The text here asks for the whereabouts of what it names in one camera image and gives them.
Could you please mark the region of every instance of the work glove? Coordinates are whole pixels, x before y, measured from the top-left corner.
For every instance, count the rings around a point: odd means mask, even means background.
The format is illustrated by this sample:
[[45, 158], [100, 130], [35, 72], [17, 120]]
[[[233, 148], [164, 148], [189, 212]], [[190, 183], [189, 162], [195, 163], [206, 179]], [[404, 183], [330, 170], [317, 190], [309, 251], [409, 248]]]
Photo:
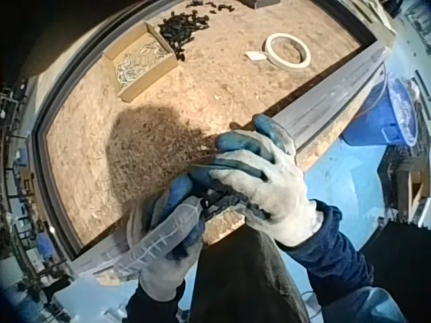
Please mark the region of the work glove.
[[256, 131], [230, 131], [218, 137], [220, 154], [195, 166], [194, 179], [214, 190], [227, 188], [240, 197], [234, 208], [252, 228], [293, 247], [316, 233], [323, 214], [307, 199], [304, 174], [286, 130], [271, 118], [253, 118]]
[[[174, 223], [173, 230], [172, 227], [169, 228], [162, 239], [158, 236], [153, 240], [154, 248], [144, 250], [151, 253], [148, 257], [151, 260], [149, 265], [140, 270], [139, 284], [156, 301], [170, 301], [175, 298], [176, 288], [183, 283], [202, 249], [205, 222], [200, 219], [200, 200], [191, 196], [192, 190], [190, 178], [183, 174], [173, 180], [161, 194], [137, 200], [131, 207], [127, 222], [127, 242], [130, 249], [144, 237], [148, 238], [148, 234], [169, 217], [176, 217], [179, 213], [187, 214], [186, 217], [181, 217], [181, 220], [177, 217], [175, 220], [178, 220], [178, 223]], [[181, 223], [184, 219], [187, 219], [188, 223]], [[184, 232], [184, 227], [190, 227], [191, 230]], [[178, 235], [183, 235], [184, 239], [179, 244], [172, 244]], [[163, 257], [155, 256], [162, 249], [170, 251]]]

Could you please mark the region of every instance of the tape roll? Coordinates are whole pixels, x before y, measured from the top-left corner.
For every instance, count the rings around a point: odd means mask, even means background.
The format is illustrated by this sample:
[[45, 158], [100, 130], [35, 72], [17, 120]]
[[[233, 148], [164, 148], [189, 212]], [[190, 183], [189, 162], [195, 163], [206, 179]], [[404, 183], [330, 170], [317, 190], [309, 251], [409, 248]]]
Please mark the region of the tape roll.
[[[280, 56], [278, 56], [272, 48], [272, 42], [276, 38], [284, 38], [284, 41], [288, 41], [291, 45], [293, 45], [293, 47], [295, 47], [295, 49], [298, 50], [301, 54], [302, 61], [298, 64], [289, 63], [282, 59]], [[269, 61], [271, 61], [271, 63], [273, 63], [278, 68], [284, 69], [286, 71], [304, 69], [308, 67], [311, 62], [311, 53], [307, 45], [305, 45], [305, 43], [301, 39], [281, 32], [272, 34], [270, 35], [270, 37], [268, 37], [267, 41], [265, 42], [265, 52], [267, 58], [269, 59]]]

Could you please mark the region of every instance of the osb board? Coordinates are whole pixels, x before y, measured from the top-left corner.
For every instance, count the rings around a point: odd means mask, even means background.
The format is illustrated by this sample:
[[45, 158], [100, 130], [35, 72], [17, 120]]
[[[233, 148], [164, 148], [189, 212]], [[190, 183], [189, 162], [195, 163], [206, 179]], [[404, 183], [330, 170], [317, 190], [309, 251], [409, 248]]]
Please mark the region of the osb board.
[[[47, 135], [57, 189], [83, 244], [119, 220], [127, 201], [166, 187], [191, 161], [206, 155], [213, 138], [250, 122], [256, 113], [274, 115], [277, 102], [304, 84], [322, 79], [359, 44], [324, 11], [307, 0], [284, 0], [252, 10], [210, 15], [210, 28], [185, 46], [186, 61], [131, 104], [121, 102], [102, 62], [83, 77]], [[198, 9], [207, 14], [210, 6]], [[149, 22], [157, 25], [170, 11]], [[252, 63], [272, 33], [299, 37], [312, 55], [297, 73], [268, 62]]]

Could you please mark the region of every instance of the blue bucket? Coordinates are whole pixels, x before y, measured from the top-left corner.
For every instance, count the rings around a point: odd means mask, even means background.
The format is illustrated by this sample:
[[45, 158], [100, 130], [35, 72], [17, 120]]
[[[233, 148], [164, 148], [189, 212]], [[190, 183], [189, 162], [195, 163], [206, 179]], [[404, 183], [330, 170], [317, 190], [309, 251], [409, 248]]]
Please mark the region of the blue bucket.
[[418, 121], [410, 94], [402, 82], [380, 70], [375, 85], [357, 115], [343, 132], [351, 146], [408, 145], [418, 138]]

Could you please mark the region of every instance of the hand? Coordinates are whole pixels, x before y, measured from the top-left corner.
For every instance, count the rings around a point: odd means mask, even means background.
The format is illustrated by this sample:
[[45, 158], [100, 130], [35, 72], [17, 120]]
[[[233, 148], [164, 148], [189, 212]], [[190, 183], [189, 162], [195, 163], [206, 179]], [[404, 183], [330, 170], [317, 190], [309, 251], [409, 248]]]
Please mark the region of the hand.
[[253, 118], [256, 131], [230, 131], [216, 145], [221, 152], [192, 177], [208, 188], [228, 186], [243, 196], [236, 211], [246, 224], [285, 246], [301, 244], [316, 233], [323, 214], [306, 196], [304, 174], [295, 162], [295, 146], [286, 130], [272, 119]]
[[[132, 248], [142, 238], [165, 221], [172, 212], [180, 208], [195, 208], [199, 200], [191, 196], [192, 183], [187, 175], [182, 175], [171, 182], [168, 190], [140, 201], [135, 201], [127, 222], [127, 242]], [[205, 222], [194, 217], [193, 229], [166, 256], [155, 259], [139, 272], [139, 284], [156, 301], [170, 301], [175, 298], [176, 288], [181, 285], [190, 268], [197, 262], [202, 249], [202, 234]]]

